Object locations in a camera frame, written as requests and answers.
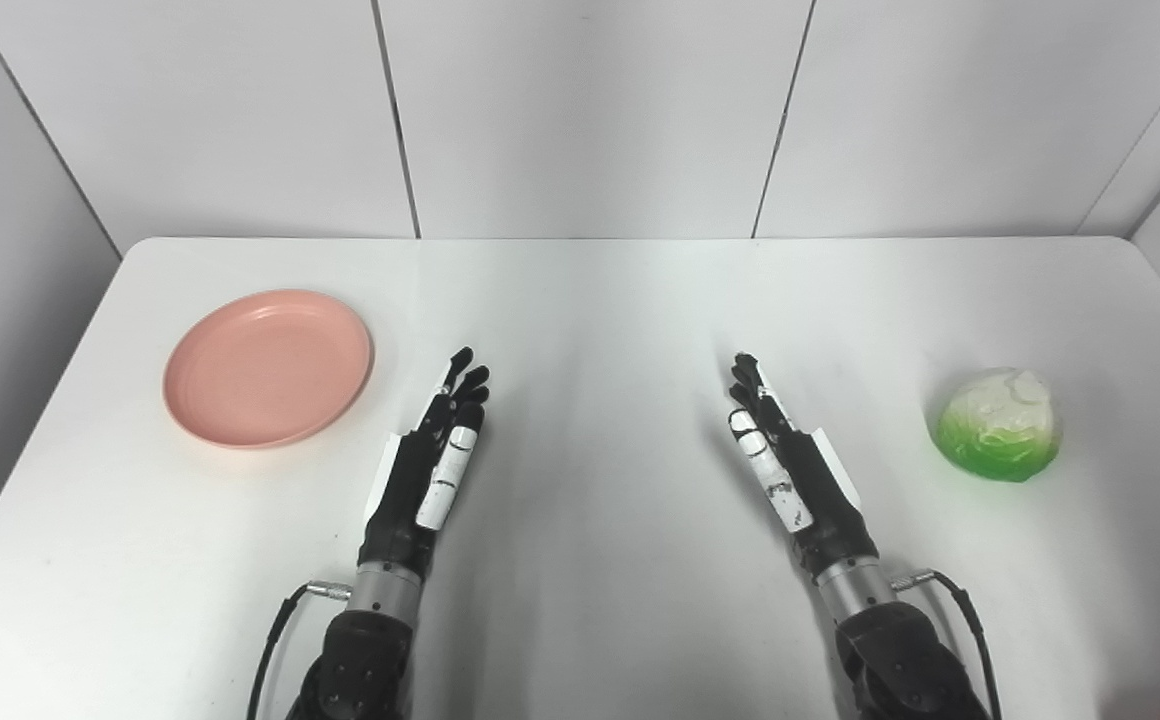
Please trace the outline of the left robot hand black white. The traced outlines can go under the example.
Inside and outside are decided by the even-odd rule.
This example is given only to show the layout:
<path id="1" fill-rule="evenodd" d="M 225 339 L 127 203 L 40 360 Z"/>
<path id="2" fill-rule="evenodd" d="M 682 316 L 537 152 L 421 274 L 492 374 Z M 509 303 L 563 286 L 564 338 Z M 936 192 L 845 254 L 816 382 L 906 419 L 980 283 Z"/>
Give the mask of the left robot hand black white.
<path id="1" fill-rule="evenodd" d="M 357 566 L 389 566 L 426 579 L 485 423 L 490 369 L 474 350 L 449 357 L 425 413 L 383 457 L 385 483 L 371 511 Z"/>

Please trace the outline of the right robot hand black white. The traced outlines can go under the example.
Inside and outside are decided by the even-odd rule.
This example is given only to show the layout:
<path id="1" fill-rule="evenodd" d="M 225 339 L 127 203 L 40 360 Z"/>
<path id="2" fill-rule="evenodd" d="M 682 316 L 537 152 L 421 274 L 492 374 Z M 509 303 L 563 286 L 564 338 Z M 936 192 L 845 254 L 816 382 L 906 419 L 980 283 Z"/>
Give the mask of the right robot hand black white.
<path id="1" fill-rule="evenodd" d="M 844 490 L 841 461 L 826 434 L 795 427 L 757 357 L 735 354 L 731 374 L 731 436 L 790 536 L 800 568 L 817 579 L 839 563 L 878 559 L 880 551 Z"/>

